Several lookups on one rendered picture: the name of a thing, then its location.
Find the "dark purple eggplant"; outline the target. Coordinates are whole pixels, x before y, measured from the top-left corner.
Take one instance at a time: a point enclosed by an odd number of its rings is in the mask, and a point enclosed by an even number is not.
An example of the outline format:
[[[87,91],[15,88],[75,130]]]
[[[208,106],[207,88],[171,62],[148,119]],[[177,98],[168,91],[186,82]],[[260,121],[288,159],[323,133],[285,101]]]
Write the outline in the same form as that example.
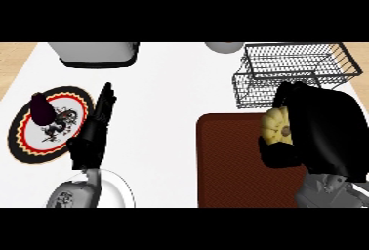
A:
[[[31,95],[31,119],[38,126],[49,125],[56,118],[56,112],[41,93]]]

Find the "yellow squash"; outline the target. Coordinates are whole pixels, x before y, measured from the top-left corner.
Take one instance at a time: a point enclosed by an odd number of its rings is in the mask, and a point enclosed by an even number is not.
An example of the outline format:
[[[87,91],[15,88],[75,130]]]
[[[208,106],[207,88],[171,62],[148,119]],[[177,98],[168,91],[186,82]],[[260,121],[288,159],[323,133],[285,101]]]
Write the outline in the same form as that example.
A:
[[[292,144],[288,109],[271,108],[261,118],[261,136],[269,145],[274,143]]]

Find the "round patterned plate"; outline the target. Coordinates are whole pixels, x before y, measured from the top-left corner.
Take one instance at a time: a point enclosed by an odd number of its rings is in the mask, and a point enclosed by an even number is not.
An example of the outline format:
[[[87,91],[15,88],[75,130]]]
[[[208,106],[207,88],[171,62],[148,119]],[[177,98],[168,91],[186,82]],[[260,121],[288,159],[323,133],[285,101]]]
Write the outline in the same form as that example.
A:
[[[93,98],[84,89],[62,86],[47,90],[43,95],[55,109],[55,121],[38,126],[31,119],[31,104],[25,104],[7,134],[10,153],[26,164],[49,162],[68,152],[66,141],[80,134],[84,121],[93,113]]]

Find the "white plate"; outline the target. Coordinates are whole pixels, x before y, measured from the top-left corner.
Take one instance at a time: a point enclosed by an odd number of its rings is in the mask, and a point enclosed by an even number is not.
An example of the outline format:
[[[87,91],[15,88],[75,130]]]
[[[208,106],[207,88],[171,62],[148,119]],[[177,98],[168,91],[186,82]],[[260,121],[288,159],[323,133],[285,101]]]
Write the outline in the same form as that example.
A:
[[[97,208],[134,208],[133,191],[121,176],[109,170],[100,170],[102,192]]]

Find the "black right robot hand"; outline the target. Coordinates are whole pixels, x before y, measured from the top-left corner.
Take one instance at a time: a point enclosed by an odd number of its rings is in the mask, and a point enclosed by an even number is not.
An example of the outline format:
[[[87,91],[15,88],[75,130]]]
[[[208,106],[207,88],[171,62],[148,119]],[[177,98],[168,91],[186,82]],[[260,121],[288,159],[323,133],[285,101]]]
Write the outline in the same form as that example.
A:
[[[311,174],[363,183],[369,174],[369,125],[354,97],[297,81],[282,82],[273,108],[286,107],[292,144],[269,145],[260,136],[264,164],[302,165]]]

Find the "grey round object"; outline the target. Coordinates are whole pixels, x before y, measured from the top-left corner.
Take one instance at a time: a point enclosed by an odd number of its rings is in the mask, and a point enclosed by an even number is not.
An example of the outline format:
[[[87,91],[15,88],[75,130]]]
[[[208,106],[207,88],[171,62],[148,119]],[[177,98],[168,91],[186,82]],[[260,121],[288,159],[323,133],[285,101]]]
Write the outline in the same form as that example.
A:
[[[207,42],[208,48],[221,54],[230,54],[241,50],[242,42]]]

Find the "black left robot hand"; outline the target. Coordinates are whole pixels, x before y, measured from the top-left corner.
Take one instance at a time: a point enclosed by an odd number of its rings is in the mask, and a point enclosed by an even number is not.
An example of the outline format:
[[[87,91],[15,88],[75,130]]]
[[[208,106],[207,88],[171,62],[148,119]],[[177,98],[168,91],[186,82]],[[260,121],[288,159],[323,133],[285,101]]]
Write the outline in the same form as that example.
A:
[[[77,137],[66,141],[72,169],[97,169],[106,147],[108,125],[117,101],[111,83],[106,82],[99,93],[93,114],[87,117]]]

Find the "brown tray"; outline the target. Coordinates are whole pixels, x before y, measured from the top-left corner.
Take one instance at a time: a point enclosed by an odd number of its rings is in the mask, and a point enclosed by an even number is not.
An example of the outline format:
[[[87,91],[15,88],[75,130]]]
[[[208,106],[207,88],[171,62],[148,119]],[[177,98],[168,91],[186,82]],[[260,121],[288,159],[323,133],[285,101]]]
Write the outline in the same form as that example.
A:
[[[305,168],[269,168],[258,148],[261,113],[210,113],[196,124],[202,208],[295,208]]]

